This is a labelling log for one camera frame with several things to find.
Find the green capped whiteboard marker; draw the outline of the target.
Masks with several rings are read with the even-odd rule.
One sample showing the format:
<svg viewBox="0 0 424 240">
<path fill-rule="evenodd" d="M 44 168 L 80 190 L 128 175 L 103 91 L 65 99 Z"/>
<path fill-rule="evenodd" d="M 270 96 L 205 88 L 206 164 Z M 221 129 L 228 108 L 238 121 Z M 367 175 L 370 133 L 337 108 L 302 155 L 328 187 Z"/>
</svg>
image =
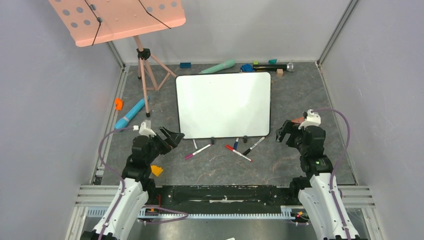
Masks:
<svg viewBox="0 0 424 240">
<path fill-rule="evenodd" d="M 192 140 L 192 142 L 193 142 L 193 144 L 194 144 L 194 148 L 197 150 L 197 149 L 198 149 L 198 145 L 197 145 L 197 143 L 196 143 L 196 140 L 195 140 L 195 139 L 193 139 L 193 140 Z"/>
</svg>

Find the white whiteboard black frame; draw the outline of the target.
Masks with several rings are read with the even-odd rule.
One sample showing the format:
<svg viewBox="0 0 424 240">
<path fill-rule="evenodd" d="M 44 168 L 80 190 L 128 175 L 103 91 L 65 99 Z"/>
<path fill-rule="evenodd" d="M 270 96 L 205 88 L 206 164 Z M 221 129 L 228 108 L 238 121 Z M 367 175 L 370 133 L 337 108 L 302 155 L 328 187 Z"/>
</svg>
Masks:
<svg viewBox="0 0 424 240">
<path fill-rule="evenodd" d="M 263 137 L 271 131 L 271 75 L 233 72 L 175 79 L 179 130 L 185 139 Z"/>
</svg>

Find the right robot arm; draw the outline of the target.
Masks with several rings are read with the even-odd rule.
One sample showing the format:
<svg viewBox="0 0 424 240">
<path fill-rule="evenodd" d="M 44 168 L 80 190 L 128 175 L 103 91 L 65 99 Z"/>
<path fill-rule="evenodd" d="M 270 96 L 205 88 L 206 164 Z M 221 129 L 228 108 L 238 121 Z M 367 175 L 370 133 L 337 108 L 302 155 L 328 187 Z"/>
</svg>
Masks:
<svg viewBox="0 0 424 240">
<path fill-rule="evenodd" d="M 324 154 L 326 131 L 319 126 L 302 126 L 287 120 L 276 131 L 276 141 L 300 153 L 300 165 L 305 176 L 292 179 L 289 199 L 302 204 L 319 240 L 359 240 L 337 187 L 334 167 Z"/>
</svg>

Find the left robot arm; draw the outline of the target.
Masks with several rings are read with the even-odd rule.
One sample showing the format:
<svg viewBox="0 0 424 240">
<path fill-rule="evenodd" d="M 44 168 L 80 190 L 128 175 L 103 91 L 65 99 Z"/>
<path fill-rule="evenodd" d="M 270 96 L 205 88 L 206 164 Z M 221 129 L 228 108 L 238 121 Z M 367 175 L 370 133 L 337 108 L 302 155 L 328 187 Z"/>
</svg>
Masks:
<svg viewBox="0 0 424 240">
<path fill-rule="evenodd" d="M 163 126 L 159 129 L 165 138 L 144 123 L 138 127 L 139 134 L 132 141 L 131 154 L 119 175 L 117 193 L 98 224 L 93 230 L 84 231 L 80 239 L 126 240 L 142 207 L 156 200 L 151 164 L 158 156 L 175 149 L 185 136 Z"/>
</svg>

